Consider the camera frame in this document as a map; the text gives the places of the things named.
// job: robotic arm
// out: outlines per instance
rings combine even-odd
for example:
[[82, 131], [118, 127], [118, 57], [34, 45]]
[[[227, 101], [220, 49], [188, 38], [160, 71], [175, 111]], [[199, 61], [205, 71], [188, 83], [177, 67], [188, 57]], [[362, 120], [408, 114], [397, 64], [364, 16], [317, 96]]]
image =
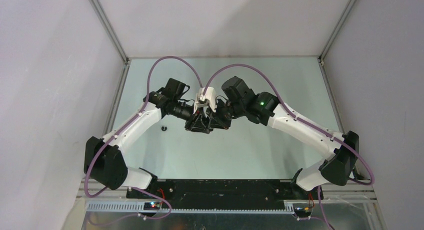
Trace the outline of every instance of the robotic arm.
[[[294, 194], [305, 195], [316, 186], [326, 182], [336, 185], [347, 183], [357, 160], [353, 153], [341, 146], [340, 143], [323, 137], [316, 130], [298, 121], [297, 119], [301, 117], [303, 120], [313, 123], [301, 114], [296, 113], [297, 117], [294, 119], [290, 117], [278, 98], [271, 93], [255, 94], [242, 79], [233, 77], [222, 85], [222, 90], [228, 97], [226, 102], [221, 99], [217, 100], [215, 90], [209, 87], [205, 94], [202, 94], [204, 89], [200, 89], [195, 103], [187, 105], [180, 101], [182, 95], [188, 91], [184, 91], [186, 87], [188, 87], [186, 84], [171, 78], [164, 88], [150, 92], [145, 111], [142, 113], [137, 111], [130, 118], [139, 114], [137, 120], [127, 126], [119, 136], [115, 135], [114, 140], [94, 164], [92, 178], [112, 190], [120, 186], [146, 189], [156, 176], [143, 169], [127, 167], [124, 155], [137, 138], [166, 115], [173, 115], [185, 120], [185, 129], [188, 131], [206, 134], [214, 129], [229, 129], [232, 120], [245, 116], [255, 124], [269, 126], [292, 135], [312, 146], [322, 156], [321, 161], [306, 169], [300, 169], [295, 174], [291, 182]], [[320, 128], [338, 139], [342, 139], [347, 145], [358, 151], [359, 137], [354, 132], [350, 131], [344, 135], [324, 127]], [[93, 156], [104, 144], [104, 139], [109, 139], [114, 136], [114, 133], [115, 131], [112, 131], [102, 139], [92, 137], [88, 140], [85, 151], [85, 172], [87, 172]]]

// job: gray floor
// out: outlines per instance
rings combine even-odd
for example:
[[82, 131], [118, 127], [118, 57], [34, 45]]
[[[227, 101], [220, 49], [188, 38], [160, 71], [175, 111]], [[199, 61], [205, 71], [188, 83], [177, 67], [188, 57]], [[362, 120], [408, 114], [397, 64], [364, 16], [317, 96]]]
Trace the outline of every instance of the gray floor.
[[[200, 74], [203, 84], [219, 68], [245, 63], [262, 70], [275, 84], [283, 99], [311, 120], [338, 129], [330, 99], [316, 58], [194, 58], [186, 59]], [[147, 73], [155, 59], [131, 61], [114, 127], [121, 125], [146, 95]], [[218, 75], [211, 86], [223, 94], [221, 84], [234, 75], [245, 80], [256, 93], [272, 93], [267, 82], [247, 68], [232, 68]], [[151, 78], [154, 91], [168, 78], [191, 86], [184, 95], [193, 99], [199, 84], [183, 63], [169, 59], [158, 64]], [[277, 130], [237, 119], [229, 130], [209, 135], [184, 130], [184, 121], [171, 116], [151, 127], [125, 156], [128, 166], [142, 167], [159, 178], [261, 179], [292, 178], [295, 172], [321, 157], [310, 147]]]

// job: white wall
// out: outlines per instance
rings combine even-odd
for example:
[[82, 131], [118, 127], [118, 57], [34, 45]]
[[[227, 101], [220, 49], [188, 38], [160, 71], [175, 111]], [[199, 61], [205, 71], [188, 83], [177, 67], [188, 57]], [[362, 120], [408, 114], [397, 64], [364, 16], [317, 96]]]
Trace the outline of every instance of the white wall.
[[130, 57], [317, 56], [349, 0], [100, 0]]
[[424, 0], [359, 0], [325, 59], [389, 229], [422, 229]]
[[60, 229], [122, 67], [88, 0], [0, 0], [1, 229]]

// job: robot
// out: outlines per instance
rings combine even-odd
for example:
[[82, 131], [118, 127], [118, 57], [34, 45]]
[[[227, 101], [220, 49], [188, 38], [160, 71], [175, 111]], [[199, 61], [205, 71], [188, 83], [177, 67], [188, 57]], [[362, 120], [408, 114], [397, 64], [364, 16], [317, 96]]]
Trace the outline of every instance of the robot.
[[[284, 108], [277, 96], [268, 92], [255, 94], [242, 79], [236, 76], [227, 80], [221, 87], [227, 97], [225, 102], [221, 98], [218, 99], [214, 88], [208, 87], [207, 89], [201, 88], [194, 103], [189, 105], [188, 101], [182, 98], [188, 91], [186, 88], [190, 89], [185, 83], [170, 78], [165, 87], [150, 92], [148, 98], [144, 99], [147, 102], [142, 112], [140, 112], [141, 109], [138, 109], [128, 121], [117, 128], [123, 129], [121, 132], [117, 134], [117, 130], [114, 130], [100, 139], [94, 136], [90, 138], [86, 143], [84, 172], [87, 173], [94, 156], [103, 147], [101, 155], [91, 170], [90, 176], [93, 179], [111, 190], [121, 186], [129, 187], [127, 198], [142, 198], [143, 196], [134, 191], [131, 193], [131, 187], [146, 189], [153, 194], [160, 187], [175, 189], [175, 192], [170, 191], [167, 194], [167, 199], [171, 201], [178, 195], [185, 194], [181, 191], [178, 192], [178, 187], [175, 186], [182, 182], [163, 181], [144, 169], [127, 167], [124, 156], [129, 147], [147, 129], [168, 115], [184, 120], [185, 130], [204, 134], [210, 134], [214, 130], [229, 130], [233, 120], [246, 117], [254, 124], [262, 124], [292, 135], [301, 142], [312, 146], [322, 156], [322, 159], [314, 165], [299, 169], [292, 180], [284, 186], [278, 188], [280, 181], [264, 182], [265, 188], [272, 186], [275, 202], [282, 198], [286, 199], [288, 195], [294, 199], [307, 199], [311, 192], [316, 195], [316, 188], [319, 185], [330, 182], [343, 186], [349, 180], [357, 157], [341, 143], [335, 141], [334, 137], [358, 152], [359, 137], [356, 133], [349, 131], [347, 134], [343, 134], [318, 126], [321, 131], [328, 132], [333, 136], [333, 138], [325, 137], [316, 129], [307, 126], [305, 121], [317, 124], [300, 113], [296, 112], [296, 117], [291, 117], [287, 109], [295, 112], [294, 109], [288, 105], [284, 105], [286, 106]], [[259, 184], [249, 182], [249, 180], [246, 182], [253, 184], [249, 187], [256, 187]], [[222, 182], [217, 180], [214, 183], [218, 186]], [[285, 193], [279, 190], [282, 187], [285, 187]], [[279, 192], [285, 196], [279, 198], [277, 194]], [[253, 208], [273, 209], [278, 207], [281, 205], [256, 205]]]

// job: gray wall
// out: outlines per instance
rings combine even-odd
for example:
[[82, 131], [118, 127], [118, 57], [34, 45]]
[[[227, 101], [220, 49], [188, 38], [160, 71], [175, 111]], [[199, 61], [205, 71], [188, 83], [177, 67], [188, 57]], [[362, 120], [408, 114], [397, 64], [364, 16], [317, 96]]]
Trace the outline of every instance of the gray wall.
[[422, 229], [424, 0], [359, 0], [325, 59], [389, 229]]
[[0, 0], [1, 229], [60, 229], [122, 67], [88, 0]]

